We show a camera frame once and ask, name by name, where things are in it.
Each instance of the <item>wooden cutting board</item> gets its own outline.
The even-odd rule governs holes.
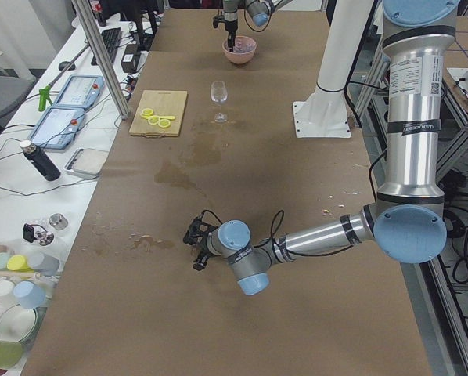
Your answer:
[[[171,90],[144,90],[139,106],[130,127],[130,135],[162,137],[177,137],[182,127],[187,91]],[[157,125],[150,125],[140,114],[145,108],[152,108],[155,115],[175,116],[168,128],[160,128]]]

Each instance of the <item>white pole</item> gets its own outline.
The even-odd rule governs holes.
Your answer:
[[[374,0],[338,0],[315,91],[293,103],[297,137],[351,137],[343,88]]]

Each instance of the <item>black keyboard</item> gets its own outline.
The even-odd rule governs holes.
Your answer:
[[[121,28],[115,27],[114,29],[102,30],[103,44],[106,46],[107,52],[109,53],[110,61],[113,63],[116,59],[117,47],[119,47],[119,41],[121,40]],[[92,65],[98,65],[96,63],[96,57],[93,56]]]

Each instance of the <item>blue joint cap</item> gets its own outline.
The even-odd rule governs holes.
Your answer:
[[[218,239],[224,247],[238,251],[250,242],[250,229],[244,222],[234,219],[220,226]]]
[[[237,283],[246,295],[255,295],[268,286],[267,273],[254,274],[238,280]]]
[[[446,244],[443,219],[417,205],[388,208],[375,221],[375,241],[382,251],[400,262],[426,262],[441,253]]]
[[[383,0],[383,14],[402,27],[422,27],[446,17],[460,0]]]
[[[258,13],[252,17],[253,22],[257,26],[264,26],[268,21],[268,16],[265,13]]]

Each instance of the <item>office chair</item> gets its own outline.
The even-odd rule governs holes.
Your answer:
[[[0,67],[4,76],[0,76],[0,125],[5,127],[34,85],[33,82],[22,78],[10,77],[9,74]]]

